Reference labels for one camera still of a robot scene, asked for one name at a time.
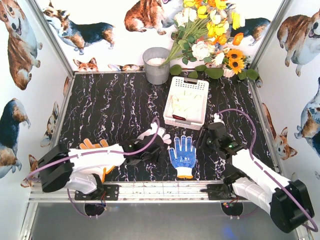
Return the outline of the blue dotted white glove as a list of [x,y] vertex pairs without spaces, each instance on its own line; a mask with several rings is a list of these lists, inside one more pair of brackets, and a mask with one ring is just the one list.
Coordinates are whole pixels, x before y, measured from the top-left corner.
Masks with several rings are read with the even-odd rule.
[[192,179],[193,168],[197,163],[196,148],[191,136],[182,135],[174,138],[174,147],[169,148],[169,159],[177,171],[177,178]]

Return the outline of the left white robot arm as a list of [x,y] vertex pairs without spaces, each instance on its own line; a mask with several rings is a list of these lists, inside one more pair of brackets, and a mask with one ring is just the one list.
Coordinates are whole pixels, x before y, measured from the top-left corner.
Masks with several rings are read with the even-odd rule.
[[42,191],[75,190],[87,200],[101,199],[112,167],[157,162],[171,144],[169,134],[139,136],[108,147],[67,149],[59,144],[38,162]]

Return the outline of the orange palm white glove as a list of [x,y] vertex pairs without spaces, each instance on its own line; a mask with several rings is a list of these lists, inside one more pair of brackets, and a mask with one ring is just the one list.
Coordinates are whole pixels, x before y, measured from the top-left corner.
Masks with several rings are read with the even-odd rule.
[[[79,144],[79,148],[81,150],[87,149],[96,149],[96,148],[104,148],[108,147],[109,144],[105,139],[100,140],[99,143],[92,143],[88,138],[84,139],[82,143]],[[98,175],[100,176],[101,182],[104,183],[106,179],[106,175],[108,175],[115,168],[114,165],[108,165],[103,167],[103,169],[98,168]]]

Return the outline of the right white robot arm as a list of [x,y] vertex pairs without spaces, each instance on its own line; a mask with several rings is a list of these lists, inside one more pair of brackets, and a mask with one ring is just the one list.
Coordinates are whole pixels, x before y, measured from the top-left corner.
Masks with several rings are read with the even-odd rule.
[[233,140],[223,123],[203,126],[194,146],[203,152],[217,153],[230,164],[223,187],[264,210],[282,232],[290,233],[315,216],[306,185],[266,166],[244,144]]

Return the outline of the white perforated storage basket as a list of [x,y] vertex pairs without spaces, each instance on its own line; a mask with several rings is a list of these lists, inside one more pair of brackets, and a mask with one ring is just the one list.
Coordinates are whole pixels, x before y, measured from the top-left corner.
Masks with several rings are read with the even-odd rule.
[[174,76],[163,111],[166,125],[199,131],[205,123],[209,82]]

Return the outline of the cream glove red cuff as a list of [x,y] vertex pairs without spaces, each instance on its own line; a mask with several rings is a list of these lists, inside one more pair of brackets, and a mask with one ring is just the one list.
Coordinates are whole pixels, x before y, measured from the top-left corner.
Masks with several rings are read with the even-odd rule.
[[170,98],[172,117],[177,120],[189,120],[198,108],[202,107],[202,97],[185,90],[180,94],[173,94]]

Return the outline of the plain white knit glove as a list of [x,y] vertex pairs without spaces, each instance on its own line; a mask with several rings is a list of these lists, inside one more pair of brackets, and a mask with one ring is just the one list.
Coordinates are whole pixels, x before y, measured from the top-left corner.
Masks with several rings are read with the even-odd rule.
[[[149,128],[149,129],[146,130],[145,132],[141,133],[141,134],[137,137],[137,139],[138,139],[138,140],[143,140],[144,137],[150,136],[150,135],[151,135],[151,128]],[[165,144],[167,144],[167,145],[170,145],[170,144],[172,143],[171,136],[170,136],[170,134],[168,134],[168,133],[165,133],[165,135],[164,135],[163,137],[161,137],[161,138],[162,138],[163,142],[164,142]]]

